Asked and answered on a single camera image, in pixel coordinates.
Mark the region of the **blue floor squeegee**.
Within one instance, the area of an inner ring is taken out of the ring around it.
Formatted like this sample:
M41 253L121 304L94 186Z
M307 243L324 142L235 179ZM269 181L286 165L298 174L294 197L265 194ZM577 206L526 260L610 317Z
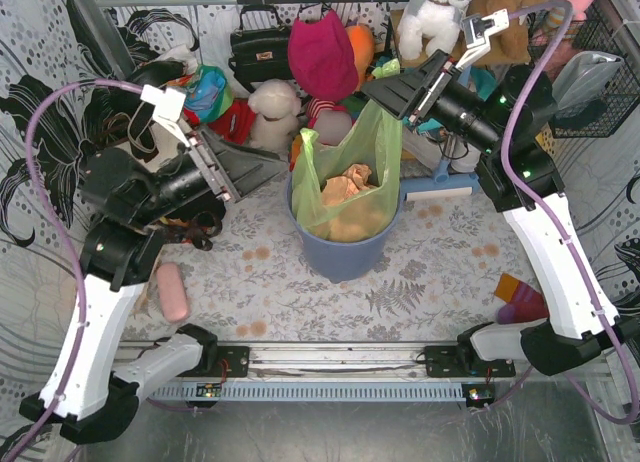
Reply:
M438 165L430 176L403 179L400 183L400 195L406 202L428 200L443 197L470 196L479 189L478 177L475 173L449 172L453 161L453 151L460 137L454 134L447 136L440 145L442 152Z

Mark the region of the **green trash bag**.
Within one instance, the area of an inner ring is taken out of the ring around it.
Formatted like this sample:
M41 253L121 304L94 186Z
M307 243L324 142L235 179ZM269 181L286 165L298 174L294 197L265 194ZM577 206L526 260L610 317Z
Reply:
M296 222L324 240L354 243L386 229L399 205L402 122L373 101L337 146L301 130L292 172Z

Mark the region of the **blue trash bin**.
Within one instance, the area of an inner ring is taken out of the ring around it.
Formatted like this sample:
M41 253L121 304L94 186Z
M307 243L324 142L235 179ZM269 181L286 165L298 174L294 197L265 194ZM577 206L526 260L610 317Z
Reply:
M358 279L373 269L383 255L405 199L405 193L400 191L395 215L378 235L353 243L332 242L310 234L298 224L292 211L292 176L288 175L285 182L288 216L301 239L303 256L314 272L334 284Z

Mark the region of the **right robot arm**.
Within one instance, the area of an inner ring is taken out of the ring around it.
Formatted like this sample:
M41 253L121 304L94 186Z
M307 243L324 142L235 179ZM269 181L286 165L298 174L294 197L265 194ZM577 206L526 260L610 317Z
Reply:
M375 79L364 93L394 118L438 121L478 149L480 187L518 236L541 286L541 321L477 326L458 345L483 361L526 360L540 373L566 373L639 333L604 294L572 224L564 183L535 136L556 109L539 66L515 66L487 99L459 82L437 52L421 66Z

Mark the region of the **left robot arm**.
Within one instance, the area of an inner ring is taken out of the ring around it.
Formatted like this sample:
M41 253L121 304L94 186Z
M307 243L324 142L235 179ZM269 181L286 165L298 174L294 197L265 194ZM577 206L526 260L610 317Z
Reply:
M96 153L82 192L99 214L79 258L72 322L48 382L22 401L21 415L58 425L78 445L107 442L171 379L224 368L216 336L193 324L126 365L114 359L166 241L158 220L205 194L239 201L287 168L278 155L227 142L208 128L191 132L178 156L154 172L117 147Z

